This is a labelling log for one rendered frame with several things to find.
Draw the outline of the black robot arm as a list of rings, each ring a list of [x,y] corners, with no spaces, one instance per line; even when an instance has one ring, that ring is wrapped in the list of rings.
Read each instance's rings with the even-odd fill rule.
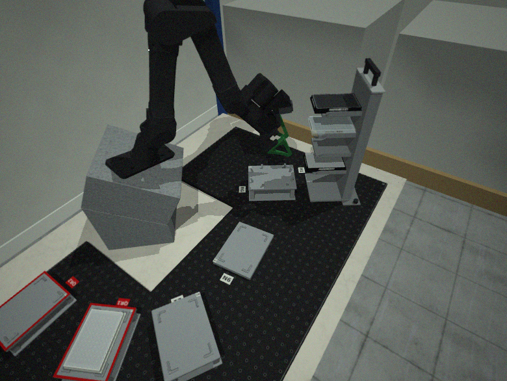
[[[240,90],[214,25],[216,17],[204,0],[145,0],[143,10],[148,32],[150,99],[133,149],[105,162],[117,176],[127,179],[174,157],[165,144],[176,137],[176,63],[179,46],[189,37],[227,113],[250,124],[262,109],[256,123],[267,133],[277,126],[276,115],[292,113],[290,97],[261,73]]]

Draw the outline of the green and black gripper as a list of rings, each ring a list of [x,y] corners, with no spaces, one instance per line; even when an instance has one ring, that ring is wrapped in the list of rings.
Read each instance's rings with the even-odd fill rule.
[[[283,123],[283,119],[282,119],[281,115],[280,114],[276,115],[277,126],[273,130],[271,130],[269,133],[267,133],[262,127],[260,127],[256,123],[256,121],[258,121],[258,119],[261,117],[262,113],[263,113],[263,110],[261,109],[261,112],[260,112],[259,116],[257,117],[257,119],[254,122],[249,124],[258,133],[260,133],[261,145],[265,147],[265,151],[269,154],[284,155],[284,156],[290,157],[292,155],[292,152],[291,152],[290,147],[286,141],[286,138],[289,137],[289,134],[286,130],[285,124]],[[278,128],[280,126],[282,127],[284,134],[282,134],[278,131]],[[276,136],[276,135],[279,136],[280,138],[278,140],[275,139],[270,143],[271,136]],[[287,150],[287,153],[285,153],[283,151],[275,150],[279,145],[284,145]]]

